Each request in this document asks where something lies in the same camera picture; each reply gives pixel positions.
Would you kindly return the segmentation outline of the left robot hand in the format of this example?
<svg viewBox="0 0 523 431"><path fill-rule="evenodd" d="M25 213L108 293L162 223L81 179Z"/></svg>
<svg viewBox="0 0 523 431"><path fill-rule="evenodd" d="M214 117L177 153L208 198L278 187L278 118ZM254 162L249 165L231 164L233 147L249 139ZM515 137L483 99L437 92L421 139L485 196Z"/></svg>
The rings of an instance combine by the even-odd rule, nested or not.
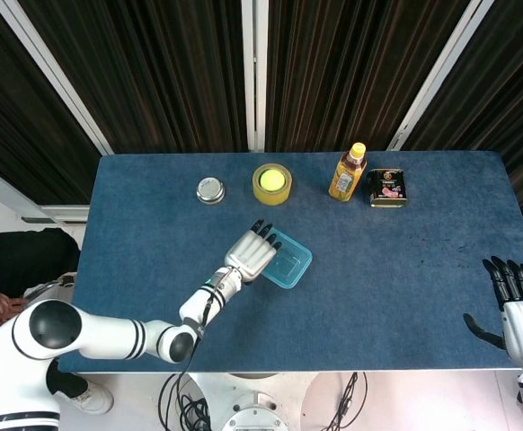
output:
<svg viewBox="0 0 523 431"><path fill-rule="evenodd" d="M235 269L243 283L253 282L276 256L279 247L272 227L257 220L226 253L225 265Z"/></svg>

